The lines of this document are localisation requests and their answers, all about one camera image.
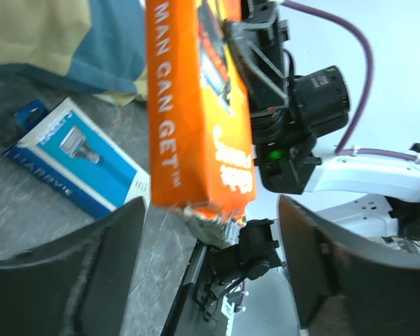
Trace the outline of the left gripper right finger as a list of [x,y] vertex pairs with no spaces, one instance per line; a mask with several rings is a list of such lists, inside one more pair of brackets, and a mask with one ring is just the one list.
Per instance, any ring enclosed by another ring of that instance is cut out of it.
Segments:
[[354,234],[280,196],[297,316],[309,335],[420,335],[420,255]]

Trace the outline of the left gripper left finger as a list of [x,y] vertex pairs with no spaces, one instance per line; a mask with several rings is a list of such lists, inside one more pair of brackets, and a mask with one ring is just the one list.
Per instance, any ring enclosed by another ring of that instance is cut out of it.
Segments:
[[0,335],[119,335],[141,245],[142,197],[0,260]]

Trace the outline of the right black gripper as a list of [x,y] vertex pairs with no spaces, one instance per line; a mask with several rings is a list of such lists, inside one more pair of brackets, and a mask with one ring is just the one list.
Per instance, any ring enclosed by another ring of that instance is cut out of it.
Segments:
[[294,133],[283,44],[288,21],[274,1],[237,1],[241,19],[226,19],[225,41],[248,93],[255,144],[292,142]]

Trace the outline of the orange Gillette Fusion box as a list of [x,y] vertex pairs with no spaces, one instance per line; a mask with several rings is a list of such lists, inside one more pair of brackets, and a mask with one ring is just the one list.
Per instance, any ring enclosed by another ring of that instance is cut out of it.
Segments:
[[246,87],[228,49],[239,1],[147,1],[151,199],[241,219],[256,196]]

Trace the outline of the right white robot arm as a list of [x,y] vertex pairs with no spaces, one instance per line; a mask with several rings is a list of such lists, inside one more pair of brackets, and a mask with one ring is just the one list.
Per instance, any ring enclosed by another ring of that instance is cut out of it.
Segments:
[[[223,23],[225,41],[248,92],[255,165],[270,192],[324,191],[358,198],[321,211],[363,237],[420,241],[420,143],[406,153],[348,146],[367,104],[374,57],[364,33],[349,21],[295,1],[241,1],[241,17]],[[341,26],[365,56],[365,82],[351,108],[340,69],[327,66],[300,76],[284,43],[288,23],[280,7]]]

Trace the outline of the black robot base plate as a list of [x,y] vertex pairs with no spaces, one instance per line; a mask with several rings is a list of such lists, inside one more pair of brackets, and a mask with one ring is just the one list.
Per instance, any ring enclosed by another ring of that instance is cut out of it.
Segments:
[[235,243],[218,249],[198,241],[190,257],[162,334],[231,335],[244,308],[246,280],[283,265],[272,236],[273,220],[250,220]]

